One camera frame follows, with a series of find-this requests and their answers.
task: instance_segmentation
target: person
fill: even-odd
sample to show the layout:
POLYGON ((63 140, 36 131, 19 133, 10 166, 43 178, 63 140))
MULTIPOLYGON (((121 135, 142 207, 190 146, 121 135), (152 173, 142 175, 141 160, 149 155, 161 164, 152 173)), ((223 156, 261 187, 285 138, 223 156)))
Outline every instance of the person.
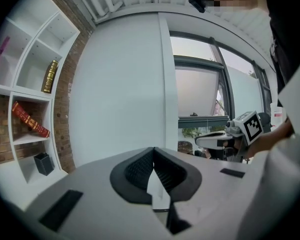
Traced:
POLYGON ((178 141, 178 152, 187 154, 187 155, 194 155, 193 146, 191 142, 185 140, 178 141))
MULTIPOLYGON (((273 44, 270 55, 276 71, 278 93, 285 87, 300 65, 300 0, 213 0, 220 7, 251 10, 260 8, 270 16, 273 44)), ((261 135, 251 144, 246 158, 260 151, 270 150, 278 141, 293 133, 289 119, 276 130, 261 135)), ((239 149, 241 140, 234 147, 239 149)))

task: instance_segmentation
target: bookshelf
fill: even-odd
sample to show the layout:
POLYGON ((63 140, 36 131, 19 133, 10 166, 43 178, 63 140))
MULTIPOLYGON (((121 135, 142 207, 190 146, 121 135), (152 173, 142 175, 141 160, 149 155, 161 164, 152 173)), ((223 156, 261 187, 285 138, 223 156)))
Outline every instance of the bookshelf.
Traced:
POLYGON ((44 189, 67 175, 58 158, 53 110, 63 64, 79 33, 52 0, 19 0, 0 28, 0 47, 10 37, 0 57, 0 94, 9 96, 8 131, 14 157, 14 161, 0 164, 0 193, 23 210, 44 189), (52 60, 59 62, 58 69, 51 93, 44 93, 41 88, 52 60), (14 134, 11 109, 15 101, 40 104, 42 126, 50 130, 49 138, 33 131, 14 134), (38 172, 33 158, 36 153, 27 157, 17 154, 20 145, 39 142, 54 166, 48 176, 38 172))

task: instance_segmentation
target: white wall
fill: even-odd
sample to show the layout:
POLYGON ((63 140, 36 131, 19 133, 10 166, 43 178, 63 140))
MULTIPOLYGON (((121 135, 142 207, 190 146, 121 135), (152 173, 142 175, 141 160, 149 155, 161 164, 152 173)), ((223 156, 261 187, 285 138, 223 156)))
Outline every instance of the white wall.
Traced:
MULTIPOLYGON (((173 61, 166 38, 164 52, 171 53, 173 61)), ((175 125, 169 141, 177 149, 177 92, 165 89, 162 47, 157 13, 107 21, 92 34, 70 96, 69 134, 76 167, 138 148, 166 147, 166 118, 175 125), (167 93, 172 97, 170 110, 167 93)), ((174 63, 166 65, 166 80, 175 82, 174 63)))
POLYGON ((227 66, 232 85, 235 117, 247 111, 263 112, 259 80, 233 67, 227 66))

